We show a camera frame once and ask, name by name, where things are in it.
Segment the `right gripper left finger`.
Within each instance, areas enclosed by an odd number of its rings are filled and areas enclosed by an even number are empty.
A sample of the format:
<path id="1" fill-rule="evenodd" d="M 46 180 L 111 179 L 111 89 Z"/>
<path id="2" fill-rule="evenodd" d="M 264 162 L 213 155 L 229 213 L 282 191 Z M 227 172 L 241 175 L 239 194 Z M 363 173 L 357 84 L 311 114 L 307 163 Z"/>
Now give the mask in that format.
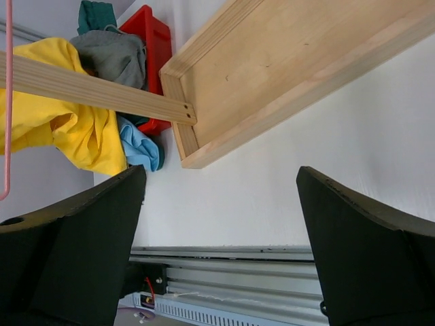
<path id="1" fill-rule="evenodd" d="M 145 197 L 133 166 L 1 224 L 2 325 L 112 325 Z"/>

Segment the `dark green shorts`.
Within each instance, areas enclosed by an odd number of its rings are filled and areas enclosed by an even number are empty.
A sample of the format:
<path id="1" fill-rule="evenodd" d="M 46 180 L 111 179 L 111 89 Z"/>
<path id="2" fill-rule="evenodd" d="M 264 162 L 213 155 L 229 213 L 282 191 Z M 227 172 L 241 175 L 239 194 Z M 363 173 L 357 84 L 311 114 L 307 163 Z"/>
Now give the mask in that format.
<path id="1" fill-rule="evenodd" d="M 98 1 L 81 1 L 78 13 L 78 35 L 89 31 L 115 31 L 117 22 L 113 5 Z"/>

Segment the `grey shorts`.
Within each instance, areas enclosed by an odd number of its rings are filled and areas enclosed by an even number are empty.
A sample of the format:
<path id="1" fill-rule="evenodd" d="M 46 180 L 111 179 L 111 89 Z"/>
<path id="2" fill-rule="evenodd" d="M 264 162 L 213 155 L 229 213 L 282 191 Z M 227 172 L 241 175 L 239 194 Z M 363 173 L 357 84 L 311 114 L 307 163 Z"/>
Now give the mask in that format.
<path id="1" fill-rule="evenodd" d="M 146 80 L 146 48 L 135 35 L 89 31 L 70 40 L 85 71 L 95 77 L 141 89 Z"/>

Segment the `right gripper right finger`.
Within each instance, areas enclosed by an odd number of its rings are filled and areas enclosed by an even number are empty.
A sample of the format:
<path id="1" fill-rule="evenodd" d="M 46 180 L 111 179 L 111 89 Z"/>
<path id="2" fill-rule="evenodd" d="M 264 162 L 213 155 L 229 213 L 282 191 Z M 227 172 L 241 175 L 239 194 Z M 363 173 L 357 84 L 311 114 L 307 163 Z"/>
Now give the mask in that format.
<path id="1" fill-rule="evenodd" d="M 433 325 L 434 223 L 309 166 L 296 184 L 331 325 Z"/>

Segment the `light blue shorts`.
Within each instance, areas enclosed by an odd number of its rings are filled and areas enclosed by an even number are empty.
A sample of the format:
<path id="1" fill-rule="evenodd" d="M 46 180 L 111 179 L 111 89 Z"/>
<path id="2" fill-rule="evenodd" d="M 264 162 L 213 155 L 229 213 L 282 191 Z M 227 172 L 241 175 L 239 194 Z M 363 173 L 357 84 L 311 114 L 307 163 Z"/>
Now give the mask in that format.
<path id="1" fill-rule="evenodd" d="M 160 170 L 165 159 L 163 146 L 144 135 L 132 122 L 121 115 L 117 115 L 117 123 L 128 165 L 142 165 L 150 172 Z"/>

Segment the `yellow shorts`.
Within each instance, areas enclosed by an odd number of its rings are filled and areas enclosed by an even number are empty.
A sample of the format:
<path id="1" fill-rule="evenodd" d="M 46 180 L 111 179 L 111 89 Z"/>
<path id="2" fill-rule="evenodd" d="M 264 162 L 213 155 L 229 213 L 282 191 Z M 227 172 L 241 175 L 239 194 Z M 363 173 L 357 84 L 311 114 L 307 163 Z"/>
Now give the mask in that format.
<path id="1" fill-rule="evenodd" d="M 66 39 L 48 38 L 14 54 L 87 75 Z M 55 146 L 74 166 L 114 176 L 127 169 L 115 111 L 14 91 L 12 149 Z"/>

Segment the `pink hanger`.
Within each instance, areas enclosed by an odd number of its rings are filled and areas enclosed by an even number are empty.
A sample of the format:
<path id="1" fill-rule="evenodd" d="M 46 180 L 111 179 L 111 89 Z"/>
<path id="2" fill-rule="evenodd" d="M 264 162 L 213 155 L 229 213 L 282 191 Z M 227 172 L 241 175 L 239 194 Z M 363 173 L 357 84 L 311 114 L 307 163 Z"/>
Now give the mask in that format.
<path id="1" fill-rule="evenodd" d="M 10 194 L 11 188 L 11 148 L 12 148 L 12 111 L 13 111 L 13 5 L 12 0 L 5 2 L 6 8 L 6 23 L 5 23 L 5 36 L 6 36 L 6 55 L 5 55 L 5 165 L 4 165 L 4 190 L 1 193 L 1 201 L 5 200 Z"/>

